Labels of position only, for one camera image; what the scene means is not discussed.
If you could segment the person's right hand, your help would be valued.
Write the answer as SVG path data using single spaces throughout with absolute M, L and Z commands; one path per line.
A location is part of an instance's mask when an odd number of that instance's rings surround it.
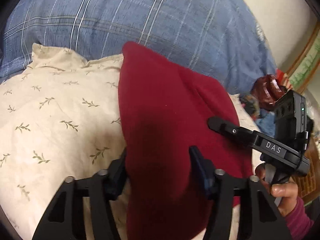
M 255 168 L 255 175 L 260 179 L 267 192 L 275 198 L 281 198 L 278 210 L 283 217 L 291 213 L 297 205 L 298 186 L 292 178 L 283 184 L 270 185 L 265 181 L 265 164 Z

